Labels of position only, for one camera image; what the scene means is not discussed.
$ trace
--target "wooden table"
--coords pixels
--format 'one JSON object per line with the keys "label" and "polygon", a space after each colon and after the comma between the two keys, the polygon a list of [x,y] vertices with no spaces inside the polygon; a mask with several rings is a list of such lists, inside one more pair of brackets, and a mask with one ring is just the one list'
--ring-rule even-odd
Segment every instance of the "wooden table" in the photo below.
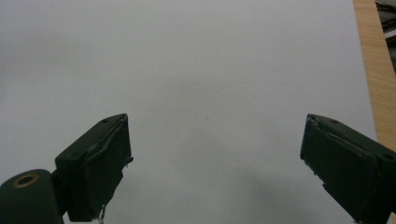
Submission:
{"label": "wooden table", "polygon": [[378,142],[396,151],[396,76],[375,0],[354,0]]}

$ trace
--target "white surface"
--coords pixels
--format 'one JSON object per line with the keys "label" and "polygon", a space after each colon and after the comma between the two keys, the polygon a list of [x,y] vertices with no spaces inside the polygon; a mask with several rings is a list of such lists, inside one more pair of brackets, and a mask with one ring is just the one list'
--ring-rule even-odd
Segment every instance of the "white surface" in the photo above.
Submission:
{"label": "white surface", "polygon": [[128,113],[106,223],[352,223],[307,113],[375,137],[352,1],[2,1],[0,182]]}

